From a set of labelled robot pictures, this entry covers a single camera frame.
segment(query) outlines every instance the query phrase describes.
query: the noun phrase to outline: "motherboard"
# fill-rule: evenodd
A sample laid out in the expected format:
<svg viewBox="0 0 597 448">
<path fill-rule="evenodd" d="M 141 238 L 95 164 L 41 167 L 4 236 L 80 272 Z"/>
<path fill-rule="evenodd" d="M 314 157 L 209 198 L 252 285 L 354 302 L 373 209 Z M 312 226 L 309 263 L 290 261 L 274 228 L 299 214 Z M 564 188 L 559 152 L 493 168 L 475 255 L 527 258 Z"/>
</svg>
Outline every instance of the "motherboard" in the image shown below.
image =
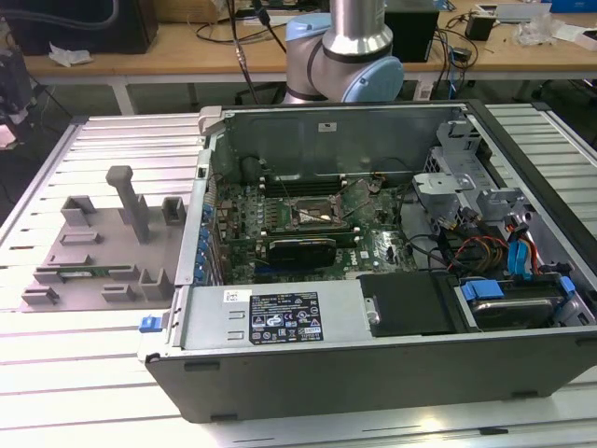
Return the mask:
<svg viewBox="0 0 597 448">
<path fill-rule="evenodd" d="M 362 273 L 416 271 L 396 222 L 405 188 L 386 188 L 384 179 L 376 177 L 344 181 L 331 194 L 279 183 L 220 182 L 215 209 L 223 283 L 343 280 Z"/>
</svg>

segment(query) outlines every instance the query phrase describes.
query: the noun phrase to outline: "workbench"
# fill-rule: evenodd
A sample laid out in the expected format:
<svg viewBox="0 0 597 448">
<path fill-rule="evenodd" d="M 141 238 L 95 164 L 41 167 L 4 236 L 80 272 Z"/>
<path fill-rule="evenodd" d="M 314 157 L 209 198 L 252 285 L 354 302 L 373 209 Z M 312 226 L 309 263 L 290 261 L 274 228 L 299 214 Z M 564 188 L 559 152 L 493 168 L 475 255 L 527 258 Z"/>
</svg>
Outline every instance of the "workbench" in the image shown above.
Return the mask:
<svg viewBox="0 0 597 448">
<path fill-rule="evenodd" d="M 552 112 L 489 106 L 531 162 L 597 234 L 597 161 Z M 152 338 L 143 316 L 164 310 L 22 314 L 21 291 L 58 234 L 69 195 L 117 207 L 105 182 L 129 164 L 147 205 L 188 204 L 198 114 L 92 118 L 72 124 L 0 229 L 0 442 L 2 446 L 185 445 L 579 446 L 597 442 L 597 368 L 546 399 L 518 399 L 394 411 L 191 425 L 156 385 L 137 353 Z M 515 177 L 498 171 L 509 185 Z M 289 403 L 303 386 L 283 390 Z"/>
<path fill-rule="evenodd" d="M 472 8 L 473 0 L 455 0 L 454 12 L 442 12 L 440 26 Z M 567 23 L 593 27 L 597 14 L 556 14 Z M 515 25 L 502 24 L 492 30 L 487 42 L 478 42 L 479 60 L 466 72 L 469 80 L 582 79 L 597 77 L 597 56 L 564 41 L 554 45 L 521 47 L 512 40 Z M 244 82 L 234 47 L 199 40 L 199 25 L 161 24 L 158 36 L 146 54 L 94 54 L 93 63 L 71 68 L 58 66 L 47 56 L 27 57 L 30 73 L 47 85 L 101 84 L 111 86 L 123 115 L 135 113 L 128 92 L 131 84 L 187 83 L 191 103 L 197 103 L 194 83 Z M 239 37 L 261 30 L 239 24 Z M 454 31 L 463 33 L 464 24 Z M 285 27 L 276 29 L 282 39 Z M 214 27 L 211 37 L 230 39 L 227 24 Z M 453 45 L 467 47 L 464 40 L 451 36 Z M 251 77 L 256 83 L 285 81 L 285 55 L 273 40 L 243 45 Z M 416 100 L 428 100 L 443 66 L 441 45 L 435 42 L 427 63 L 405 63 L 405 79 L 418 81 Z"/>
</svg>

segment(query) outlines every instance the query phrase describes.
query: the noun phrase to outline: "warning label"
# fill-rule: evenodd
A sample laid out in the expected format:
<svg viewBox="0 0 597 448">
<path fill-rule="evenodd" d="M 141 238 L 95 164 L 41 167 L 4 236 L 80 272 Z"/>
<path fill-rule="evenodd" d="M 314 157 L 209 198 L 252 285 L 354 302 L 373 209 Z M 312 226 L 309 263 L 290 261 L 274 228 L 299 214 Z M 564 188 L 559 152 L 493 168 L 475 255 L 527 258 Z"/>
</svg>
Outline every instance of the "warning label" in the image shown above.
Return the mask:
<svg viewBox="0 0 597 448">
<path fill-rule="evenodd" d="M 316 292 L 251 296 L 249 320 L 249 340 L 255 345 L 324 340 Z"/>
</svg>

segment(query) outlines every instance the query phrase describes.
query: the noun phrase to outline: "table leg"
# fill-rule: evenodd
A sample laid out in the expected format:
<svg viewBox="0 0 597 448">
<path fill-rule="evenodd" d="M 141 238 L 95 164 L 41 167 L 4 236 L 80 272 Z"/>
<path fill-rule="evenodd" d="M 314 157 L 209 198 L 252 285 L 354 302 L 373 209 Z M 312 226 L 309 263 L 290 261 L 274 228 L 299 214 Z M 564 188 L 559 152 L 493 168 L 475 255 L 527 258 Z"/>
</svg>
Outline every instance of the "table leg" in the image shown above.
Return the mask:
<svg viewBox="0 0 597 448">
<path fill-rule="evenodd" d="M 194 82 L 187 84 L 188 99 L 190 100 L 190 106 L 194 110 L 199 105 L 199 98 L 197 97 L 197 87 Z"/>
<path fill-rule="evenodd" d="M 118 101 L 118 107 L 120 107 L 120 113 L 122 115 L 136 115 L 137 110 L 132 102 L 132 98 L 129 95 L 129 89 L 127 84 L 122 80 L 116 80 L 110 84 Z"/>
<path fill-rule="evenodd" d="M 417 88 L 414 91 L 414 101 L 429 101 L 435 83 L 434 78 L 421 77 L 417 81 Z"/>
</svg>

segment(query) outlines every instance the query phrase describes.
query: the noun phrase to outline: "computer tower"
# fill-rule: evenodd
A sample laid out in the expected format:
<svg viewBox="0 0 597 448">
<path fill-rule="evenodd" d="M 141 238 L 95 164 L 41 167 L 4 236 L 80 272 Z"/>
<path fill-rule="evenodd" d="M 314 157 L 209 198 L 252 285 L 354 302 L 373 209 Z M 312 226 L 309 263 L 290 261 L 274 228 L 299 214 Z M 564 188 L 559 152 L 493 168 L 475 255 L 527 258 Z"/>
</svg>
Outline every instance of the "computer tower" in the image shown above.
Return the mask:
<svg viewBox="0 0 597 448">
<path fill-rule="evenodd" d="M 97 22 L 110 16 L 112 0 L 0 0 L 0 11 L 2 9 Z M 145 53 L 158 32 L 153 0 L 120 0 L 116 21 L 97 31 L 75 30 L 40 21 L 8 19 L 7 22 L 25 55 L 48 54 L 50 42 L 61 49 L 87 49 L 91 53 Z"/>
<path fill-rule="evenodd" d="M 427 62 L 438 16 L 431 0 L 386 0 L 385 24 L 394 33 L 394 56 L 402 63 Z"/>
</svg>

